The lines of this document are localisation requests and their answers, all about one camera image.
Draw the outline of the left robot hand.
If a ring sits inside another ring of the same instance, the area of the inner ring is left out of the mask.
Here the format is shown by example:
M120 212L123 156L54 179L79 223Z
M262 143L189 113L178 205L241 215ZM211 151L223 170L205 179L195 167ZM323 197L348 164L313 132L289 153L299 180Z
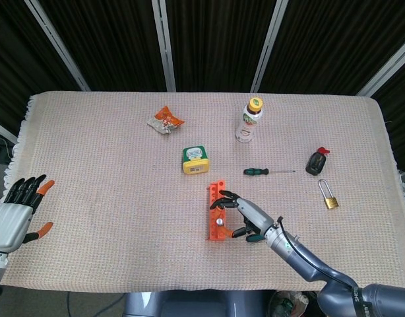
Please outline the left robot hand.
M0 203L0 253L10 254L22 244L44 237L52 229L53 223L47 222L40 230L28 231L44 196L55 183L50 180L43 184L45 178L43 174L17 180Z

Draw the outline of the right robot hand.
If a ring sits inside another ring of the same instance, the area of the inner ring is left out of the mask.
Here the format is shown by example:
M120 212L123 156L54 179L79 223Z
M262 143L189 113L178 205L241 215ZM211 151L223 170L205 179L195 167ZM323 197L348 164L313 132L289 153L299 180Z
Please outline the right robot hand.
M221 226L221 231L228 238L245 236L246 242L256 243L265 239L265 233L270 228L276 229L274 220L258 205L228 190L220 190L219 193L222 197L212 202L210 210L237 209L243 216L244 225L239 229L230 230Z

